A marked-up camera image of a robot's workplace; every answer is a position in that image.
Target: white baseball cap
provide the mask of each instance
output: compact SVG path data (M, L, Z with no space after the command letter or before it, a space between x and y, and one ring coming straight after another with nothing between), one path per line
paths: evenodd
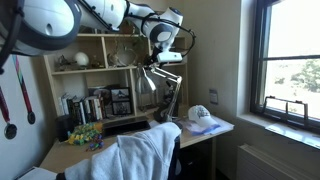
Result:
M189 120L195 121L201 127L211 127L213 125L218 125L210 112L202 105L192 106L188 111Z

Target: desk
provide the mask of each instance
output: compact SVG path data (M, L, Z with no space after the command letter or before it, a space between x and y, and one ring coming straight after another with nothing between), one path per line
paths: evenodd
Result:
M233 129L233 125L230 127L224 127L223 130L219 131L217 128L216 132L211 135L201 135L201 136L192 136L191 133L183 128L181 139L180 139L180 147L184 148L195 143L211 139L211 146L212 146L212 160L211 160L211 167L212 169L212 176L215 176L215 136L220 135L222 133L231 131ZM49 171L53 171L56 173L63 172L67 167L70 167L83 159L90 159L92 155L103 151L104 149L108 148L115 142L116 137L105 138L103 141L105 143L102 149L96 151L88 151L86 149L88 144L83 146L73 146L66 142L60 143L58 140L54 143L51 150L41 163L40 167L47 169Z

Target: radiator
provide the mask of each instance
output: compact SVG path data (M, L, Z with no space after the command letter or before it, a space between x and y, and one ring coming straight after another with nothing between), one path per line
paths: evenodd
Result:
M238 147L237 180L317 180L303 170L249 145Z

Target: window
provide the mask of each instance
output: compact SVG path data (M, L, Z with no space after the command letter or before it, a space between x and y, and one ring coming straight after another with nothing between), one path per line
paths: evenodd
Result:
M320 132L319 7L257 0L251 112Z

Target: trees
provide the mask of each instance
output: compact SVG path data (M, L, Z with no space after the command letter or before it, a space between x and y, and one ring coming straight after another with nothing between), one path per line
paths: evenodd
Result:
M296 86L320 92L320 59L307 60L301 72L291 76Z

